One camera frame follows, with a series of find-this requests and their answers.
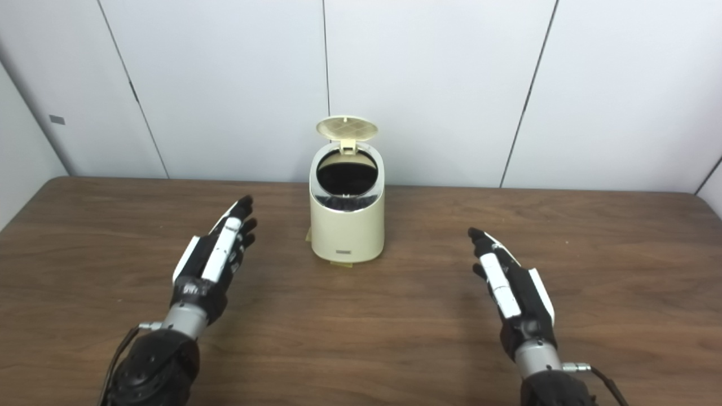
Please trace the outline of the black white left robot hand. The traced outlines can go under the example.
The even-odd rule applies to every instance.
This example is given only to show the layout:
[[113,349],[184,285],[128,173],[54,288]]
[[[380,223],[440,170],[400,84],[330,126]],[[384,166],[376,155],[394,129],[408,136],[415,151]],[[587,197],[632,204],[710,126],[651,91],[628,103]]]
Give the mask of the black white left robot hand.
[[170,306],[192,306],[213,324],[228,305],[227,291],[256,240],[253,198],[235,201],[204,236],[194,236],[173,273]]

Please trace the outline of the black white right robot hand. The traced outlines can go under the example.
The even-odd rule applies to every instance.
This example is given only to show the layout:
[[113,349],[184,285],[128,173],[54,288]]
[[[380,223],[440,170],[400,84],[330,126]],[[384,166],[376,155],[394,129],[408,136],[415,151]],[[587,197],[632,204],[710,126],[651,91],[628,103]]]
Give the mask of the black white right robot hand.
[[502,242],[485,231],[469,228],[468,236],[477,258],[472,270],[485,281],[498,309],[504,352],[515,359],[526,342],[557,348],[554,308],[538,270],[522,266]]

